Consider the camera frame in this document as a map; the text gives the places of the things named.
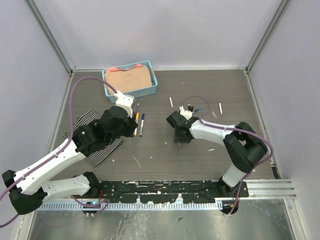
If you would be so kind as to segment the white pen blue end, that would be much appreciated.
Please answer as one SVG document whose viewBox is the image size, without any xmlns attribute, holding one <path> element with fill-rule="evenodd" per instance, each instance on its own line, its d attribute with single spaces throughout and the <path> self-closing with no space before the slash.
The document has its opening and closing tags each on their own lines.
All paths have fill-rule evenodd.
<svg viewBox="0 0 320 240">
<path fill-rule="evenodd" d="M 139 137 L 142 137 L 142 136 L 143 136 L 144 121 L 145 121 L 145 113 L 143 113 L 142 116 L 141 116 Z"/>
</svg>

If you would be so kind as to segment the purple gel pen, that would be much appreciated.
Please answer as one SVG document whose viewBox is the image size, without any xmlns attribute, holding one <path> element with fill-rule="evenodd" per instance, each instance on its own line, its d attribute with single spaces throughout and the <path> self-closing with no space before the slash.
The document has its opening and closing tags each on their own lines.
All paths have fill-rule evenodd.
<svg viewBox="0 0 320 240">
<path fill-rule="evenodd" d="M 136 116 L 138 115 L 139 106 L 140 106 L 140 103 L 138 102 L 135 108 L 134 118 L 136 118 Z"/>
</svg>

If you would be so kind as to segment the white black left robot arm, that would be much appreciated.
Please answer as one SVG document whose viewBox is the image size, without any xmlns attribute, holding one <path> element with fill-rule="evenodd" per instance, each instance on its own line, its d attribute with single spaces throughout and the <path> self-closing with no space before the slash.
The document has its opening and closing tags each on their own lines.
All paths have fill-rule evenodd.
<svg viewBox="0 0 320 240">
<path fill-rule="evenodd" d="M 29 214 L 43 203 L 63 197 L 97 197 L 101 184 L 93 172 L 63 180 L 51 179 L 82 160 L 91 165 L 99 164 L 122 144 L 122 137 L 133 137 L 136 127 L 133 113 L 120 106 L 112 106 L 102 115 L 90 110 L 78 117 L 73 128 L 63 135 L 64 142 L 55 150 L 23 170 L 7 170 L 2 174 L 17 214 Z"/>
</svg>

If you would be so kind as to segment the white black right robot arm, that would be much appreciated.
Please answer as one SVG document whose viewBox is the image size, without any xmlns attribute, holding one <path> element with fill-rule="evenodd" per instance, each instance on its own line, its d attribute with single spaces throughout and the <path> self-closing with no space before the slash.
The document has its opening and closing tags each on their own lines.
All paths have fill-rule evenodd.
<svg viewBox="0 0 320 240">
<path fill-rule="evenodd" d="M 173 141 L 188 144 L 191 140 L 206 140 L 224 146 L 231 165 L 218 181 L 218 189 L 225 197 L 232 197 L 240 182 L 267 154 L 263 138 L 249 124 L 214 124 L 189 113 L 174 111 L 166 121 L 174 129 Z"/>
</svg>

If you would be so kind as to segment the white pen yellow end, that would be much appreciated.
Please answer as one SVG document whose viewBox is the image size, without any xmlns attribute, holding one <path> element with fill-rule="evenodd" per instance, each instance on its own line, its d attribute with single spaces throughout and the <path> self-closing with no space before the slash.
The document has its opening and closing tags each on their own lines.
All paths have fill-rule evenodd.
<svg viewBox="0 0 320 240">
<path fill-rule="evenodd" d="M 135 114 L 135 123 L 136 123 L 136 128 L 134 130 L 135 137 L 137 136 L 137 133 L 138 133 L 139 115 L 140 115 L 139 112 Z"/>
</svg>

